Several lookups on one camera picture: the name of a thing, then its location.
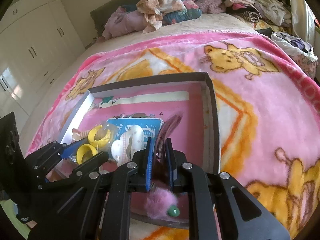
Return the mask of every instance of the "plastic bag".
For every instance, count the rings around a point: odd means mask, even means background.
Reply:
[[[77,152],[75,152],[73,155],[69,157],[70,160],[79,164],[84,162],[82,160],[83,158],[87,160],[88,158],[91,158],[93,155],[101,151],[108,152],[109,158],[112,159],[111,145],[115,141],[116,134],[118,131],[119,129],[115,125],[108,122],[103,122],[101,125],[98,125],[91,130],[86,130],[82,132],[79,131],[78,129],[73,129],[72,130],[73,142],[79,141],[87,137],[87,143],[84,145],[81,145],[77,150]],[[81,158],[79,158],[78,156],[78,161],[77,161],[77,153],[79,155],[81,153],[81,150],[86,152],[85,153],[83,152]]]
[[[144,147],[143,130],[138,125],[133,125],[129,130],[123,133],[119,140],[115,140],[111,146],[111,154],[117,162],[117,166],[121,166],[132,160],[133,155]]]
[[[301,49],[294,47],[286,40],[277,36],[277,33],[271,35],[271,40],[274,41],[284,52],[292,58],[292,60],[302,69],[302,71],[314,79],[316,76],[316,68],[318,66],[318,57],[313,52],[311,47],[310,52],[304,52]]]

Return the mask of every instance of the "plastic wrapper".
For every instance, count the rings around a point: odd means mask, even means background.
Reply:
[[[81,152],[81,150],[85,151],[87,149],[87,151],[84,152],[81,156],[81,160],[78,156],[77,161],[78,151],[69,157],[70,160],[77,164],[80,164],[101,151],[108,152],[110,160],[113,160],[111,155],[111,145],[115,141],[118,131],[119,129],[115,125],[108,122],[103,122],[101,125],[98,125],[91,130],[79,131],[78,129],[73,129],[72,142],[79,141],[86,137],[88,139],[88,142],[87,144],[82,145],[82,148],[79,147],[79,149],[81,148],[80,150],[78,149],[79,152]]]
[[[139,125],[133,125],[120,136],[119,140],[113,142],[111,154],[119,167],[131,161],[133,155],[143,149],[145,149],[143,130]]]

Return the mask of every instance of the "bedspread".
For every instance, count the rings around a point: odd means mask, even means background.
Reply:
[[[221,170],[244,185],[293,238],[307,223],[320,195],[320,88],[259,34],[180,34],[92,55],[56,99],[28,154],[58,138],[88,88],[193,71],[208,72],[215,87]],[[168,239],[177,234],[179,239],[188,237],[181,229],[150,225],[144,230],[139,237],[131,230],[131,239],[161,239],[166,230]]]

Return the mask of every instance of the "metal screw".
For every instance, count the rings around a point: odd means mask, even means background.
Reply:
[[[221,177],[222,179],[229,179],[229,178],[230,178],[230,175],[229,175],[229,173],[227,173],[227,172],[222,172],[222,173],[220,173],[220,177]]]
[[[182,164],[182,167],[183,167],[184,169],[189,170],[189,169],[192,168],[192,164],[191,164],[191,163],[183,163],[183,164]]]
[[[134,169],[135,167],[137,167],[137,164],[134,163],[134,162],[129,162],[129,163],[127,164],[127,167],[128,167],[129,169]]]
[[[89,174],[89,178],[90,178],[90,179],[96,179],[97,177],[99,177],[99,173],[96,172],[96,171],[91,172],[91,173]]]

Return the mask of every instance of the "yellow plastic ring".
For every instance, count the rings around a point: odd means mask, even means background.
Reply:
[[[105,145],[109,142],[109,139],[110,139],[110,130],[107,131],[106,135],[100,139],[100,140],[95,140],[94,137],[96,135],[96,133],[98,132],[98,130],[100,130],[103,126],[102,125],[98,125],[96,126],[95,128],[93,128],[89,134],[88,134],[88,141],[89,143],[96,147],[96,148],[102,148],[102,147],[105,147]]]
[[[88,152],[90,151],[92,156],[95,156],[98,152],[97,152],[97,149],[95,147],[93,147],[92,145],[90,144],[83,144],[81,145],[78,150],[77,150],[77,156],[76,156],[76,159],[77,159],[77,163],[80,165],[82,163],[82,158],[83,156]]]

